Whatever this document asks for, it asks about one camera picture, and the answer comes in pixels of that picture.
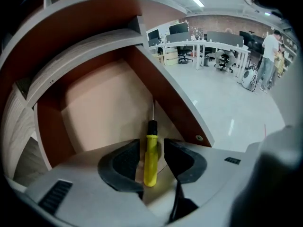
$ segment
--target office desk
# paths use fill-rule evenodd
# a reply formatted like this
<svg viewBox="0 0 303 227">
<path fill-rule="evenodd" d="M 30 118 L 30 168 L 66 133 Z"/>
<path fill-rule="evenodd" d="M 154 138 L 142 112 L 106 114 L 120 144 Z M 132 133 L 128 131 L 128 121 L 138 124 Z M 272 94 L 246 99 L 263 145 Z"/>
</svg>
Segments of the office desk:
<svg viewBox="0 0 303 227">
<path fill-rule="evenodd" d="M 197 46 L 197 55 L 199 55 L 199 51 L 200 51 L 200 46 L 202 46 L 202 61 L 201 61 L 201 66 L 204 66 L 204 58 L 205 58 L 205 47 L 211 47 L 211 48 L 216 48 L 219 50 L 226 50 L 226 51 L 237 51 L 238 52 L 238 57 L 236 58 L 236 65 L 238 67 L 238 65 L 240 65 L 238 73 L 236 75 L 236 77 L 238 77 L 238 82 L 241 82 L 241 78 L 244 74 L 244 69 L 245 69 L 245 63 L 247 62 L 247 57 L 248 57 L 248 53 L 250 53 L 250 51 L 248 51 L 248 47 L 246 45 L 243 45 L 243 47 L 237 47 L 237 46 L 233 46 L 230 44 L 223 44 L 223 43 L 218 43 L 218 42 L 210 42 L 210 41 L 205 41 L 205 40 L 194 40 L 194 41 L 180 41 L 180 42 L 172 42 L 172 43 L 161 43 L 158 45 L 154 45 L 150 47 L 151 49 L 155 49 L 158 47 L 162 47 L 163 48 L 163 54 L 165 54 L 165 48 L 168 47 L 177 47 L 177 46 L 193 46 L 194 47 L 194 55 L 195 55 L 195 46 Z M 200 56 L 197 56 L 197 61 L 196 61 L 196 70 L 199 70 L 199 66 L 200 66 Z"/>
</svg>

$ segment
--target white floor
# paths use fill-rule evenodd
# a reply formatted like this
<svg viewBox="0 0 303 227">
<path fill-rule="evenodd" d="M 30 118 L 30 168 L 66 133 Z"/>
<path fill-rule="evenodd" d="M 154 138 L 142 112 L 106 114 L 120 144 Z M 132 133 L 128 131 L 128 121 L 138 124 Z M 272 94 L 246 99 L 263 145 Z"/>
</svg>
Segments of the white floor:
<svg viewBox="0 0 303 227">
<path fill-rule="evenodd" d="M 257 86 L 251 92 L 237 83 L 233 73 L 209 67 L 196 70 L 196 61 L 165 66 L 196 106 L 212 133 L 214 148 L 246 151 L 249 144 L 284 127 L 283 118 L 270 93 Z"/>
</svg>

